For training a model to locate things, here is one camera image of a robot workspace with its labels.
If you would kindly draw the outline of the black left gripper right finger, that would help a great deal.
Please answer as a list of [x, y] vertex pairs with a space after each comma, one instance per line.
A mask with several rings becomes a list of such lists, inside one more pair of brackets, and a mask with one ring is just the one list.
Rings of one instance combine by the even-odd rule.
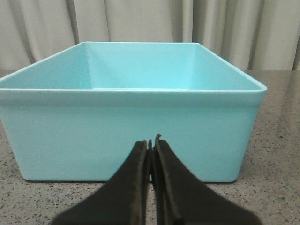
[[152, 178], [159, 225], [260, 225], [252, 212], [220, 196], [196, 178], [158, 134]]

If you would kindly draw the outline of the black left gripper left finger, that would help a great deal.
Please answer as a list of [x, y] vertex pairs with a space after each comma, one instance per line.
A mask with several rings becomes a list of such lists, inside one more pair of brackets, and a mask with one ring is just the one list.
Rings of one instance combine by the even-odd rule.
[[145, 224], [150, 157], [137, 141], [117, 172], [99, 190], [57, 215], [53, 225]]

